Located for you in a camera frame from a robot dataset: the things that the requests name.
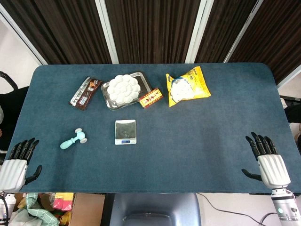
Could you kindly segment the light blue roller massager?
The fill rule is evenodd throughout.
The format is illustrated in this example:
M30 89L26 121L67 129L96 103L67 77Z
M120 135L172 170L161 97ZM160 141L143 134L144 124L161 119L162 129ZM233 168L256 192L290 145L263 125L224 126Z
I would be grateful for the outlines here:
M82 128L77 128L75 130L75 133L76 133L76 136L75 137L72 137L71 139L69 140L66 140L64 142L62 142L60 144L60 148L61 149L67 149L69 148L72 144L75 144L77 141L79 141L81 144L84 144L87 142L87 138L86 138L86 135L85 133L82 131Z

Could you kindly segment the white flower-shaped paint palette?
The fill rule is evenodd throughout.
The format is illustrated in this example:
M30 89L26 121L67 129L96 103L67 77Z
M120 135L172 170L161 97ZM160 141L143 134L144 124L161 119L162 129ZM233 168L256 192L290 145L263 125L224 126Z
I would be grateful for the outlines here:
M129 104L139 97L141 86L138 80L129 74L117 75L109 82L107 93L109 100L118 104Z

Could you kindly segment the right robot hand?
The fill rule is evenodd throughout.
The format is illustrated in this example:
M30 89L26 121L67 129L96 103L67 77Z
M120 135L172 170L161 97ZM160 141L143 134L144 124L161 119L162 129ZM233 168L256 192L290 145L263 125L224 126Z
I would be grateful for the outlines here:
M254 157L259 166L260 174L252 174L246 169L241 171L245 176L264 183L272 190L287 188L291 183L286 165L282 156L277 152L274 142L267 136L263 137L251 133L252 137L246 136Z

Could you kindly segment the cardboard box of items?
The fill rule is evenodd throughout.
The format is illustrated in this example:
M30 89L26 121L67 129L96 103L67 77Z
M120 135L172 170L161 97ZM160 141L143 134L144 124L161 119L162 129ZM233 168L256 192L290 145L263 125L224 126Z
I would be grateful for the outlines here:
M26 194L15 194L13 212L25 207ZM104 199L103 194L38 193L39 205L59 220L59 226L100 226Z

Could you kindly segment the silver metal tray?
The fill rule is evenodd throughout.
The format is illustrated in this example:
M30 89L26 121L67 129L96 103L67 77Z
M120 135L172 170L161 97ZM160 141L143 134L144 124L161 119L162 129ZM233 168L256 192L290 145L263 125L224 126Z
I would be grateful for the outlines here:
M118 109L123 108L125 106L129 106L129 105L132 105L134 103L137 103L139 101L140 97L146 95L147 93L149 93L152 90L151 85L148 83L147 78L141 72L135 72L135 73L132 73L132 74L129 74L129 75L136 78L138 80L138 84L141 86L141 92L139 93L139 97L136 100L134 100L133 102L129 103L129 104L118 105L118 104L112 102L111 100L109 100L109 95L107 93L107 88L108 88L108 85L109 85L110 81L108 81L108 82L104 83L103 85L101 85L101 91L103 93L104 100L106 102L107 107L110 110L118 110Z

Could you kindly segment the black chair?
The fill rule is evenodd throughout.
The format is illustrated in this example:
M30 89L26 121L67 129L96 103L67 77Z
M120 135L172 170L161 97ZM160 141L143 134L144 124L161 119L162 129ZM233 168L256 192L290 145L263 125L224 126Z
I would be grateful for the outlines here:
M0 77L13 88L9 93L0 93L0 150L7 151L29 87L19 89L9 75L2 71Z

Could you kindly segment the green checked cloth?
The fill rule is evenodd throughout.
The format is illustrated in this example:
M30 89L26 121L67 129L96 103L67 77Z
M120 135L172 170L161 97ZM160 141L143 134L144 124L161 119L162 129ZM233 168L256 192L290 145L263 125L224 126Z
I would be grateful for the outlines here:
M8 226L59 226L59 220L50 211L41 208L38 193L27 193L25 207L12 213Z

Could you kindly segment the brown snack wrapper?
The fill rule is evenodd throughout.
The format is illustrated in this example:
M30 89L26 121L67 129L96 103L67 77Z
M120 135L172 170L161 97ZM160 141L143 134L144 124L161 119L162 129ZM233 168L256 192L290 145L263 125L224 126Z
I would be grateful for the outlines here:
M86 110L88 103L102 83L102 80L86 77L69 101L69 104L80 110Z

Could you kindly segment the red and yellow box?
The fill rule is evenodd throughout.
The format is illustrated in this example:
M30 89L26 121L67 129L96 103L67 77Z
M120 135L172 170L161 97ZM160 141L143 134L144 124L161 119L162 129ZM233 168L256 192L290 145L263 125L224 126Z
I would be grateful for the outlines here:
M155 88L151 92L140 97L139 103L142 106L142 108L146 109L162 98L163 98L163 95L162 95L161 91L158 88Z

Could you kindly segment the blue table cloth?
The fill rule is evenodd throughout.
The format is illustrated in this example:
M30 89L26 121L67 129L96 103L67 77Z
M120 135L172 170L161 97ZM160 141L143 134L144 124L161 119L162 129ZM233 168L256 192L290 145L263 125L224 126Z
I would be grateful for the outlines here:
M169 107L166 74L177 77L190 64L43 65L33 73L11 146L39 140L27 169L40 176L23 192L212 192L266 193L246 136L268 136L282 156L291 183L301 193L301 155L291 133L270 68L262 63L201 64L208 98ZM98 90L87 109L69 104L88 76L109 81L142 72L163 98L112 111ZM115 121L136 120L137 143L115 145ZM82 128L87 142L60 144Z

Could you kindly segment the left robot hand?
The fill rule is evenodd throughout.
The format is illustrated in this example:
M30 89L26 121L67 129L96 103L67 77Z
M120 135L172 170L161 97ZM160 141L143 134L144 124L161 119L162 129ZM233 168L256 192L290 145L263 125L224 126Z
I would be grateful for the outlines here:
M18 193L23 186L36 180L42 171L39 165L35 173L26 177L28 165L39 140L34 137L16 144L0 169L0 192Z

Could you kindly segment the small digital kitchen scale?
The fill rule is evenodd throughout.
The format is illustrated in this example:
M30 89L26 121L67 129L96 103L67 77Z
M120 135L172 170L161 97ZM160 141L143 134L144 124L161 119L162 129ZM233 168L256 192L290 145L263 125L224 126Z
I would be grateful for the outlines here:
M115 145L133 145L137 143L136 120L115 121Z

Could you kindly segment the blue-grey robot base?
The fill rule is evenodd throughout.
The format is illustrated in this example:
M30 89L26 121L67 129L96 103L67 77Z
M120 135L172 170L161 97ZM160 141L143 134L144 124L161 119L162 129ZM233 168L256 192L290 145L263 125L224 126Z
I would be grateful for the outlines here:
M104 200L100 226L201 226L195 193L115 193Z

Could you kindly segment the yellow snack bag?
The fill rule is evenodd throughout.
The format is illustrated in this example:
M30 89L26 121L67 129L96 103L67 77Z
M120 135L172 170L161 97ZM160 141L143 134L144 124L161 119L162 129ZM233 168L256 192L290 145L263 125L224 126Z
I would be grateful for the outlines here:
M194 67L178 78L173 78L167 73L166 86L169 107L176 105L180 101L211 96L200 66Z

